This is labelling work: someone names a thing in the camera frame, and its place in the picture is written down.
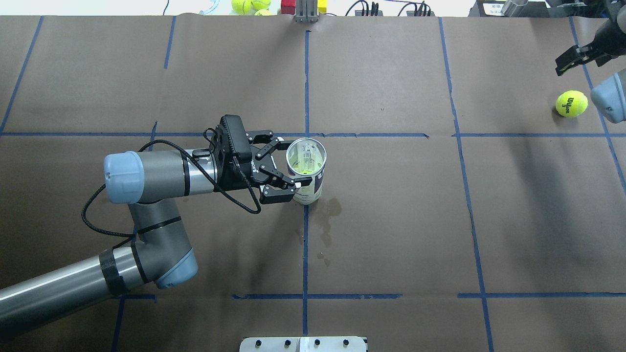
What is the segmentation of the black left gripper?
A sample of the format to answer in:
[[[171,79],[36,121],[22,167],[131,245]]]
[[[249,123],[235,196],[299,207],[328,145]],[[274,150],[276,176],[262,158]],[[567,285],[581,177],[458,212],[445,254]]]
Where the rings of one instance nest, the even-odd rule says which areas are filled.
[[[273,152],[286,151],[293,140],[276,136],[272,130],[247,130],[245,137],[252,153],[249,163],[232,153],[225,132],[216,132],[211,136],[218,169],[217,183],[222,190],[244,190],[248,186],[257,186],[260,189],[259,202],[270,204],[290,202],[297,190],[311,184],[312,176],[285,175],[274,161]],[[257,185],[252,172],[257,172]]]

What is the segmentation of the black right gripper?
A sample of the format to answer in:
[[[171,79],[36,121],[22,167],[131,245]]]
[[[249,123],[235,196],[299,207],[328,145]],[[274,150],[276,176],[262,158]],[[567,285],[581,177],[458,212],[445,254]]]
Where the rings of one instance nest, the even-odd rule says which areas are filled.
[[[555,72],[563,76],[573,67],[588,62],[609,62],[626,53],[626,21],[624,17],[604,23],[595,33],[592,45],[574,45],[555,59]]]

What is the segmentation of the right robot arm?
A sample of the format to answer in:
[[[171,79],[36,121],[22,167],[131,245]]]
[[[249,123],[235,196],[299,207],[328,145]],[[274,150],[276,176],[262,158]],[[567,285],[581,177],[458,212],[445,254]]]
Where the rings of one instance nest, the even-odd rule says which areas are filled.
[[[586,7],[606,13],[607,20],[585,46],[574,45],[555,60],[557,76],[569,69],[596,62],[602,67],[626,53],[626,7],[623,0],[584,0]],[[625,70],[612,74],[591,91],[592,102],[602,116],[612,123],[626,119]]]

